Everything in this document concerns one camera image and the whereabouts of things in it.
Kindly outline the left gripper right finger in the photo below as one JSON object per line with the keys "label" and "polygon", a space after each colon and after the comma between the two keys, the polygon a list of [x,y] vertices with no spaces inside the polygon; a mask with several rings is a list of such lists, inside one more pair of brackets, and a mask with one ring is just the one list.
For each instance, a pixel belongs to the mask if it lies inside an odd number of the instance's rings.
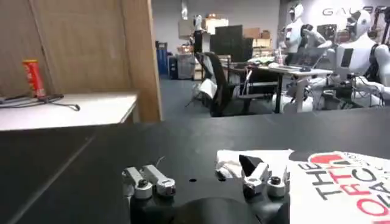
{"label": "left gripper right finger", "polygon": [[290,192],[290,172],[287,163],[270,167],[260,158],[239,155],[243,171],[243,193],[246,198],[266,194],[272,198],[282,198]]}

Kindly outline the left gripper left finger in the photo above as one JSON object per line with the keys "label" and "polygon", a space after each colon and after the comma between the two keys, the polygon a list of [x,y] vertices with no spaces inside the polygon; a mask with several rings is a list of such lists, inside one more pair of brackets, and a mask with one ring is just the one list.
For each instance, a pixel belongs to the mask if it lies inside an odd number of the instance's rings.
{"label": "left gripper left finger", "polygon": [[152,164],[145,165],[140,170],[127,167],[121,175],[126,185],[126,196],[147,200],[154,192],[161,197],[173,197],[176,194],[175,180],[166,177]]}

